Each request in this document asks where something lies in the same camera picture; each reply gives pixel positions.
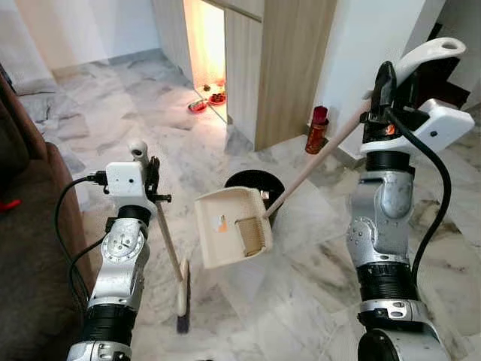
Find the black cable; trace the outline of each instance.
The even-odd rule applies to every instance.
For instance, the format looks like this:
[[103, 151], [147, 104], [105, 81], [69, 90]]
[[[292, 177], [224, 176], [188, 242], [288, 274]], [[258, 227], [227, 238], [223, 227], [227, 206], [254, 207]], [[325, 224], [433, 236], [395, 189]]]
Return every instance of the black cable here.
[[395, 114], [390, 108], [386, 109], [386, 113], [389, 117], [389, 121], [392, 121], [395, 124], [401, 134], [406, 137], [406, 139], [410, 141], [411, 144], [414, 145], [414, 147], [421, 150], [434, 163], [437, 170], [441, 174], [441, 178], [443, 179], [443, 199], [441, 200], [441, 206], [439, 208], [439, 211], [437, 212], [436, 217], [434, 218], [433, 223], [429, 226], [428, 231], [426, 232], [424, 238], [419, 244], [416, 256], [414, 257], [413, 267], [411, 268], [411, 278], [414, 284], [417, 286], [418, 269], [422, 255], [424, 254], [425, 249], [428, 246], [429, 241], [431, 240], [431, 237], [436, 232], [437, 227], [439, 227], [439, 225], [443, 221], [443, 218], [446, 215], [449, 207], [449, 201], [451, 200], [451, 177], [449, 176], [449, 172], [443, 161], [440, 159], [439, 156], [437, 156], [435, 152], [431, 150], [431, 148], [429, 148], [426, 144], [420, 141], [403, 123], [401, 123], [401, 121], [395, 116]]
[[[65, 241], [63, 240], [63, 237], [62, 235], [60, 234], [60, 229], [59, 229], [59, 213], [60, 213], [60, 206], [62, 205], [62, 202], [63, 202], [63, 199], [65, 198], [65, 195], [67, 194], [67, 192], [72, 188], [74, 187], [75, 185], [79, 184], [79, 183], [82, 183], [82, 182], [87, 182], [87, 181], [90, 181], [90, 179], [88, 177], [82, 177], [82, 178], [79, 178], [79, 179], [76, 179], [72, 182], [70, 182], [62, 191], [62, 193], [60, 193], [60, 197], [59, 197], [59, 200], [57, 201], [56, 205], [55, 205], [55, 212], [54, 212], [54, 215], [53, 215], [53, 227], [55, 228], [55, 233], [56, 233], [56, 237], [57, 237], [57, 240], [59, 241], [60, 243], [60, 247], [62, 248], [62, 252], [64, 254], [64, 257], [65, 259], [67, 260], [67, 263], [68, 265], [72, 265], [72, 258], [70, 256], [70, 253], [68, 252], [67, 250], [67, 247], [65, 246]], [[88, 293], [88, 290], [87, 290], [87, 287], [85, 285], [85, 281], [83, 280], [82, 278], [82, 275], [80, 274], [77, 266], [74, 267], [74, 274], [75, 274], [75, 278], [76, 278], [76, 281], [80, 284], [80, 288], [82, 289], [82, 293], [83, 293], [83, 299], [84, 300], [87, 300], [88, 297], [89, 297], [89, 293]], [[71, 291], [72, 293], [74, 294], [74, 298], [76, 299], [76, 302], [80, 302], [81, 303], [81, 297], [78, 295], [77, 293], [77, 290], [75, 289], [75, 287], [72, 287], [71, 288]]]
[[68, 267], [68, 287], [70, 288], [72, 294], [74, 295], [75, 302], [77, 303], [77, 307], [79, 308], [80, 314], [82, 315], [82, 319], [85, 316], [85, 308], [83, 306], [83, 303], [79, 300], [77, 292], [75, 291], [75, 286], [74, 286], [74, 269], [76, 269], [75, 263], [86, 253], [90, 252], [93, 250], [95, 247], [99, 246], [103, 240], [104, 240], [105, 235], [103, 235], [96, 243], [91, 244], [81, 252], [79, 252], [78, 255], [76, 255], [70, 264], [70, 267]]

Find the sofa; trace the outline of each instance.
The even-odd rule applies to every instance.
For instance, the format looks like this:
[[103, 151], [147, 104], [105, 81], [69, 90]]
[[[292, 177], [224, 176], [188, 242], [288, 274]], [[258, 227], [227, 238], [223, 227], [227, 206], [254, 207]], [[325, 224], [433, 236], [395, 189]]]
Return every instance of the sofa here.
[[[47, 143], [0, 76], [0, 359], [64, 360], [80, 333], [68, 289], [68, 264], [53, 228], [53, 210], [72, 181], [59, 150]], [[62, 204], [59, 229], [70, 254], [86, 247], [74, 190]], [[87, 288], [89, 257], [78, 267]]]

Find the warm light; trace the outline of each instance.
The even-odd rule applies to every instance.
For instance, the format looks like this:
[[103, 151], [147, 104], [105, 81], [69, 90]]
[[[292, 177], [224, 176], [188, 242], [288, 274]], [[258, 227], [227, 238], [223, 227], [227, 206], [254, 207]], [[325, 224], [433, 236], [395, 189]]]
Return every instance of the warm light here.
[[202, 0], [184, 0], [194, 85], [225, 79], [224, 10]]

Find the small red dish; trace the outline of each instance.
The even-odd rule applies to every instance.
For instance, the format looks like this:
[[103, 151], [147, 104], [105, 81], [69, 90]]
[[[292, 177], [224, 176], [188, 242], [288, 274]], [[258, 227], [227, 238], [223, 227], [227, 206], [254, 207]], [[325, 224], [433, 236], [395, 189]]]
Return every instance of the small red dish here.
[[199, 114], [207, 109], [207, 104], [204, 100], [198, 100], [196, 102], [190, 103], [187, 107], [191, 113]]
[[227, 101], [227, 97], [226, 97], [225, 95], [223, 95], [223, 94], [222, 94], [222, 96], [221, 96], [221, 99], [222, 99], [222, 100], [221, 100], [220, 102], [215, 102], [215, 101], [214, 101], [214, 98], [215, 98], [215, 96], [210, 96], [210, 97], [209, 97], [209, 104], [210, 104], [210, 105], [222, 105], [222, 104], [225, 104], [225, 102]]

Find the red container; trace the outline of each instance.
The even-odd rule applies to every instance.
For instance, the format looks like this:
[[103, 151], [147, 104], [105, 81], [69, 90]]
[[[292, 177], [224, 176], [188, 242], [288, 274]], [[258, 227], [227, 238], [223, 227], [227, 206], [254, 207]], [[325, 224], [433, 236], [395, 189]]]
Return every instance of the red container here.
[[317, 154], [325, 143], [325, 132], [327, 131], [329, 120], [328, 109], [323, 106], [315, 107], [313, 120], [310, 123], [309, 136], [307, 137], [306, 152]]

